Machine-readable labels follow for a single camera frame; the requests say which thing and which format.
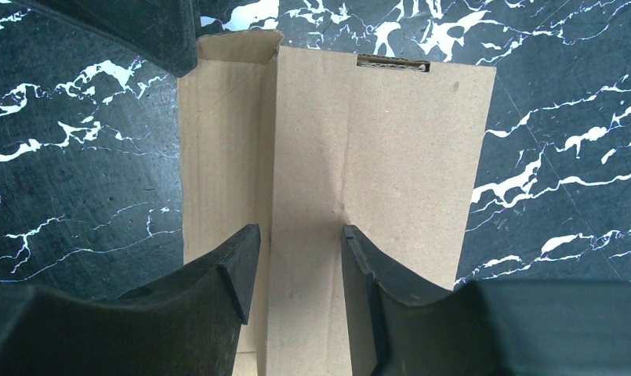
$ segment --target cardboard flap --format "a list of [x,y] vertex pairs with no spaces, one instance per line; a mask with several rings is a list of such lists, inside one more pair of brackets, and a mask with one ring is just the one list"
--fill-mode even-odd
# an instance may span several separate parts
[[422,277],[453,286],[495,70],[390,68],[358,66],[353,54],[281,47],[270,376],[352,373],[344,223]]
[[198,39],[198,59],[266,64],[282,40],[283,34],[273,30],[204,36]]

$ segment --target black marble surface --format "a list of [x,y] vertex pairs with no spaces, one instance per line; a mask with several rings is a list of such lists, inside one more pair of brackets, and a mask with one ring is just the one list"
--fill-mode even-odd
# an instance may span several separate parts
[[[631,280],[631,0],[201,13],[204,34],[277,28],[304,48],[496,66],[457,284]],[[178,145],[174,77],[0,0],[0,283],[113,297],[181,265]]]

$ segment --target cardboard box fold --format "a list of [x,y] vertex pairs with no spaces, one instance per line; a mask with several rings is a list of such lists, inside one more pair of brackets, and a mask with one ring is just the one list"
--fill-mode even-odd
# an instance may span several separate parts
[[453,285],[495,70],[358,67],[354,54],[284,46],[276,55],[281,39],[201,38],[198,67],[178,80],[184,262],[259,223],[238,350],[256,356],[242,358],[270,376],[349,375],[342,224]]

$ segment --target open box top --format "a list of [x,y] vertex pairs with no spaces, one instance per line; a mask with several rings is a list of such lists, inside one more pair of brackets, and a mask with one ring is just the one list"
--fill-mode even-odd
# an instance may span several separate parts
[[348,375],[342,224],[452,287],[495,69],[281,40],[200,38],[178,80],[184,262],[259,223],[238,351],[260,374]]

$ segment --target black rubber piece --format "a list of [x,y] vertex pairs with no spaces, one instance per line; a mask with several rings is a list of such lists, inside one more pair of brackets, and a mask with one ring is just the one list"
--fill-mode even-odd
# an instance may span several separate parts
[[238,306],[250,304],[259,242],[259,227],[248,225],[117,299],[0,286],[0,375],[232,374],[245,320]]
[[482,280],[454,293],[342,239],[352,371],[367,375],[631,374],[631,283]]
[[198,65],[197,0],[14,0],[123,45],[177,77]]

